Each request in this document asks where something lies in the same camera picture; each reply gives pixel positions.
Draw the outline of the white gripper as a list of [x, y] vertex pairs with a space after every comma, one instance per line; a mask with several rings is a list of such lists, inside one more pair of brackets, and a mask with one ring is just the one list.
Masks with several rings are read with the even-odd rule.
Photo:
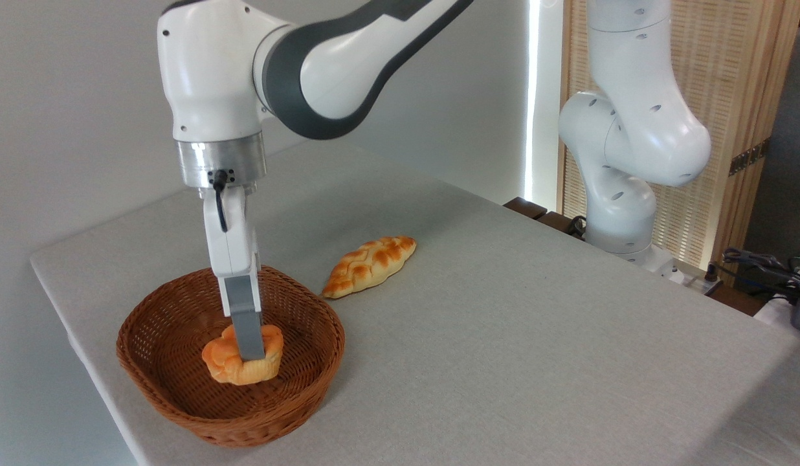
[[223, 315], [232, 321], [240, 356], [244, 362], [263, 359], [266, 351], [261, 336], [258, 246], [255, 228], [247, 223], [245, 189], [225, 188], [219, 197], [213, 189], [206, 190], [203, 215]]

